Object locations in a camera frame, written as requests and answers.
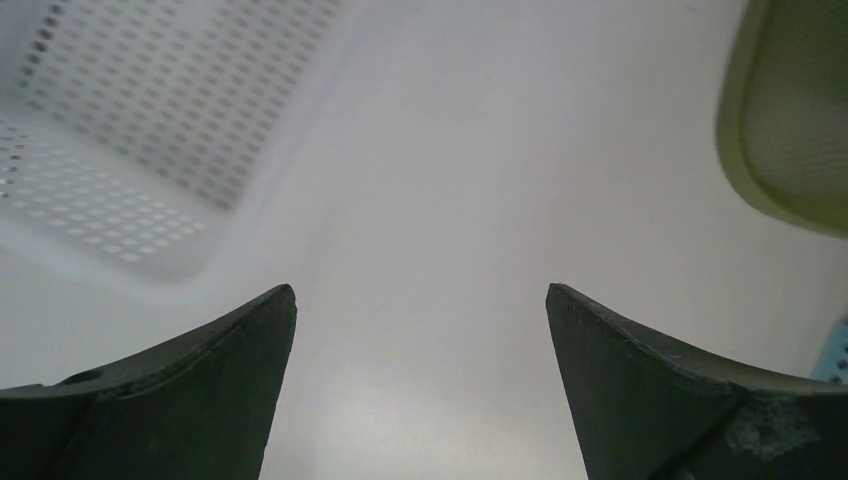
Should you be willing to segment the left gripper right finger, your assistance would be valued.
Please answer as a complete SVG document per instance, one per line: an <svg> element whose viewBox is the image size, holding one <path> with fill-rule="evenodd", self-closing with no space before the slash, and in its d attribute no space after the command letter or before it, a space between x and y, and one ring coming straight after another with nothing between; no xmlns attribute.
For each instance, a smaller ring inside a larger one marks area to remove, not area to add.
<svg viewBox="0 0 848 480"><path fill-rule="evenodd" d="M553 284L546 311L591 479L843 479L847 388L705 351Z"/></svg>

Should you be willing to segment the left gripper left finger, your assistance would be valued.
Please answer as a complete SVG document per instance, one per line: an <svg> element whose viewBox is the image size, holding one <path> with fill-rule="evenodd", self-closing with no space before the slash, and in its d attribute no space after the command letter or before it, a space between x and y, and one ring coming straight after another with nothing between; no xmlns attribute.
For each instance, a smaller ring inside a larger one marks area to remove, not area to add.
<svg viewBox="0 0 848 480"><path fill-rule="evenodd" d="M279 285L55 385L1 393L5 479L256 479L295 337Z"/></svg>

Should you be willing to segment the blue perforated basket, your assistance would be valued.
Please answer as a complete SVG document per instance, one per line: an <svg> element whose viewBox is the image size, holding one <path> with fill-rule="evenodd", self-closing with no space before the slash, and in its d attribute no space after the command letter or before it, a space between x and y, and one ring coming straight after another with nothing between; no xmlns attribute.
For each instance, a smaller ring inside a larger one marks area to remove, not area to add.
<svg viewBox="0 0 848 480"><path fill-rule="evenodd" d="M847 319L837 321L825 339L812 378L836 385L847 384Z"/></svg>

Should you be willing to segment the white plastic basket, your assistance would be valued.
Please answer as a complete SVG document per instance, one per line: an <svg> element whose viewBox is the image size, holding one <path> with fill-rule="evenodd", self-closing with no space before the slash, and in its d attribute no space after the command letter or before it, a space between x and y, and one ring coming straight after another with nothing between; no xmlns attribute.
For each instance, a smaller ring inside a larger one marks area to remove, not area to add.
<svg viewBox="0 0 848 480"><path fill-rule="evenodd" d="M113 283L237 247L305 136L353 1L5 1L1 247Z"/></svg>

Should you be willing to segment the green plastic waste bin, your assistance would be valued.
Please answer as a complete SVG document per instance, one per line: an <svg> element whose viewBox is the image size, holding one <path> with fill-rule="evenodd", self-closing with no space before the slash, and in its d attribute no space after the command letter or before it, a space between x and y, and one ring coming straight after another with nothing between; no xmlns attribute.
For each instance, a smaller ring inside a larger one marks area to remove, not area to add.
<svg viewBox="0 0 848 480"><path fill-rule="evenodd" d="M847 235L847 4L750 1L726 66L720 165L760 213Z"/></svg>

